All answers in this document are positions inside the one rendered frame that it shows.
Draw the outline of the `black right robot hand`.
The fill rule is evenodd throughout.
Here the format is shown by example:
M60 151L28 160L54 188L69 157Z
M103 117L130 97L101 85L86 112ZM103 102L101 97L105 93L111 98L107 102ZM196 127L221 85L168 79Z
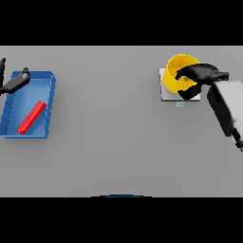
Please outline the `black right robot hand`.
M202 86L212 85L213 82L218 81L228 81L230 73L219 71L214 65L194 64L187 65L179 69L175 79L178 80L182 76L188 77L190 80L196 83L186 90L178 91L178 95L183 100L191 100L201 92Z

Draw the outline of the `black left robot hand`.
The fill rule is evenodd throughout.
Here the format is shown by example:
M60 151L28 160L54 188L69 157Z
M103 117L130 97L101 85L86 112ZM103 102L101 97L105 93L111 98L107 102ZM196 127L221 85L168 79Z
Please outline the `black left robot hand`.
M6 59L2 58L0 60L0 96L2 94L12 94L30 82L30 73L28 68L25 67L22 70L20 75L8 81L7 83L3 84L5 63L6 63Z

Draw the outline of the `pale square measuring scale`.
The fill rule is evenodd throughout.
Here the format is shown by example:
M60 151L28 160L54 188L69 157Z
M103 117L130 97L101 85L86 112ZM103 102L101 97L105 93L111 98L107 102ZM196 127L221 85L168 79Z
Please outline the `pale square measuring scale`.
M196 95L191 100L183 100L179 95L171 92L163 83L164 68L159 69L159 84L161 100L165 102L175 102L177 106L184 106L186 103L197 103L200 101L200 95Z

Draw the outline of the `blue tray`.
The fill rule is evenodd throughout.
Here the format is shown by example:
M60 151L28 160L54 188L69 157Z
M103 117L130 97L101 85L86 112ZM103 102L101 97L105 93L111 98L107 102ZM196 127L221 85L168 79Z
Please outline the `blue tray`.
M56 78L52 71L30 71L30 82L13 94L7 94L0 116L0 137L6 139L46 139L55 94ZM24 135L17 132L22 121L39 102L47 107Z

